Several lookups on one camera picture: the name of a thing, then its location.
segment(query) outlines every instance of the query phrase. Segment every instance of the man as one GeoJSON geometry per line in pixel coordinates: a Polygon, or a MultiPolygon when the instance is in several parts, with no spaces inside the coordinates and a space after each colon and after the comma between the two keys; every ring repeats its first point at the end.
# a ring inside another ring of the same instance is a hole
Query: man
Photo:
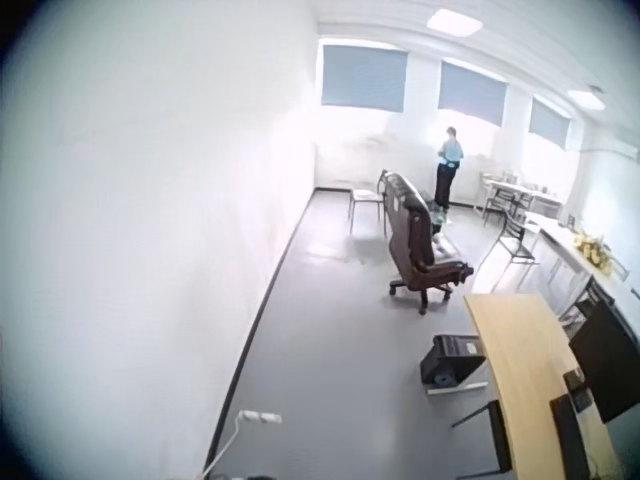
{"type": "Polygon", "coordinates": [[[449,138],[438,152],[440,163],[438,164],[438,176],[436,179],[436,203],[442,207],[445,213],[449,210],[449,195],[451,182],[456,176],[456,170],[460,167],[460,160],[464,158],[460,142],[456,138],[456,129],[447,128],[449,138]]]}

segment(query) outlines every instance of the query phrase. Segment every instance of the flowers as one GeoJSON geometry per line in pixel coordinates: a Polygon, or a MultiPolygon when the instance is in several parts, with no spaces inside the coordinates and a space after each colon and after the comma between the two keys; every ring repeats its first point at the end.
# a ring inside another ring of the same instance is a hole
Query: flowers
{"type": "Polygon", "coordinates": [[[609,249],[600,240],[586,233],[576,233],[573,237],[573,245],[594,267],[607,276],[611,274],[612,265],[609,249]]]}

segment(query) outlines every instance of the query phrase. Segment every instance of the dark pants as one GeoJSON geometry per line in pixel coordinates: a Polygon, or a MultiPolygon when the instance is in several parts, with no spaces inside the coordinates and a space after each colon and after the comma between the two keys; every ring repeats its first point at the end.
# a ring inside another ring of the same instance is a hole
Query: dark pants
{"type": "Polygon", "coordinates": [[[436,178],[436,203],[445,210],[449,210],[449,195],[451,194],[451,183],[456,176],[456,168],[438,165],[438,176],[436,178]]]}

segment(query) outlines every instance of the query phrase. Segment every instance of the monitor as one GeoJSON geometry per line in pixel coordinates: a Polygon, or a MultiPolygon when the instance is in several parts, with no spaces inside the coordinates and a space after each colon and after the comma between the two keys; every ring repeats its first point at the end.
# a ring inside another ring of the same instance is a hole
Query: monitor
{"type": "Polygon", "coordinates": [[[640,403],[640,344],[615,306],[599,302],[569,345],[603,422],[640,403]]]}

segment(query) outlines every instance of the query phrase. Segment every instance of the ceiling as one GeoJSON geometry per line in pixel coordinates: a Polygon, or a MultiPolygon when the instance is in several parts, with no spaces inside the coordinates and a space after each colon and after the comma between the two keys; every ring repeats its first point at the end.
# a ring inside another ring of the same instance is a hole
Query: ceiling
{"type": "Polygon", "coordinates": [[[640,146],[640,24],[616,0],[312,0],[320,31],[457,56],[514,75],[577,107],[567,90],[597,85],[602,112],[584,112],[640,146]],[[440,8],[481,20],[454,38],[426,27],[440,8]]]}

